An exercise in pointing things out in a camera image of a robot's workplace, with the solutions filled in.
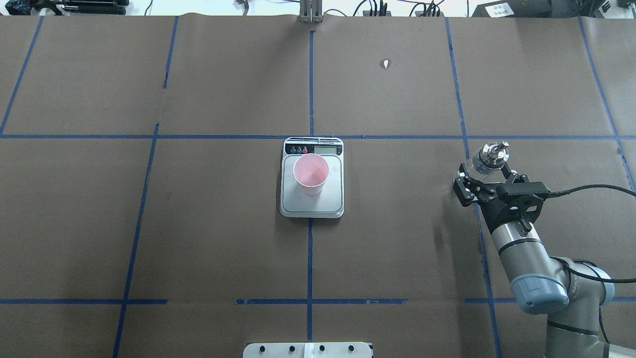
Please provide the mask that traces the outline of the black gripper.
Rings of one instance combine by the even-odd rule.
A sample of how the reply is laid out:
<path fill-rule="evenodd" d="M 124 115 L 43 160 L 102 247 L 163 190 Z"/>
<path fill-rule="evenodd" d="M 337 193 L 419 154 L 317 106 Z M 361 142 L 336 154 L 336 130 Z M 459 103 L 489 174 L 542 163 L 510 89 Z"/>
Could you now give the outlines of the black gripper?
<path fill-rule="evenodd" d="M 501 182 L 502 185 L 529 183 L 527 175 L 512 170 L 508 164 L 503 165 L 500 172 L 505 179 Z M 466 165 L 459 165 L 452 184 L 452 190 L 461 206 L 479 204 L 490 233 L 505 224 L 518 223 L 522 227 L 522 233 L 528 234 L 539 215 L 539 197 L 532 195 L 504 202 L 497 197 L 495 188 L 471 177 Z"/>

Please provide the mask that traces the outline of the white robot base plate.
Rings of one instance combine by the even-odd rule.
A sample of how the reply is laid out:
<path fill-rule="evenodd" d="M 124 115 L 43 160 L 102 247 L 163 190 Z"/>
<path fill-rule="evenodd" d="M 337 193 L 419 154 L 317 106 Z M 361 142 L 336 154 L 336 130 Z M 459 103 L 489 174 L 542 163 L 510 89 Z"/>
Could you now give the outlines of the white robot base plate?
<path fill-rule="evenodd" d="M 246 345 L 243 358 L 373 358 L 366 342 L 282 342 Z"/>

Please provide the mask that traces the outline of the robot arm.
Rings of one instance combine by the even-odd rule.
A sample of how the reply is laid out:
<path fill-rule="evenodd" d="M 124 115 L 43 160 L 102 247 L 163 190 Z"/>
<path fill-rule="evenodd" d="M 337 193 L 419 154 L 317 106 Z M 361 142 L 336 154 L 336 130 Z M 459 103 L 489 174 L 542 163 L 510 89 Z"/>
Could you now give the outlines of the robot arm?
<path fill-rule="evenodd" d="M 584 261 L 550 256 L 535 229 L 544 202 L 571 190 L 550 191 L 507 165 L 504 182 L 484 183 L 460 165 L 453 190 L 462 206 L 480 207 L 510 289 L 522 311 L 547 316 L 546 358 L 633 358 L 635 350 L 603 341 L 600 308 L 614 299 L 616 283 Z"/>

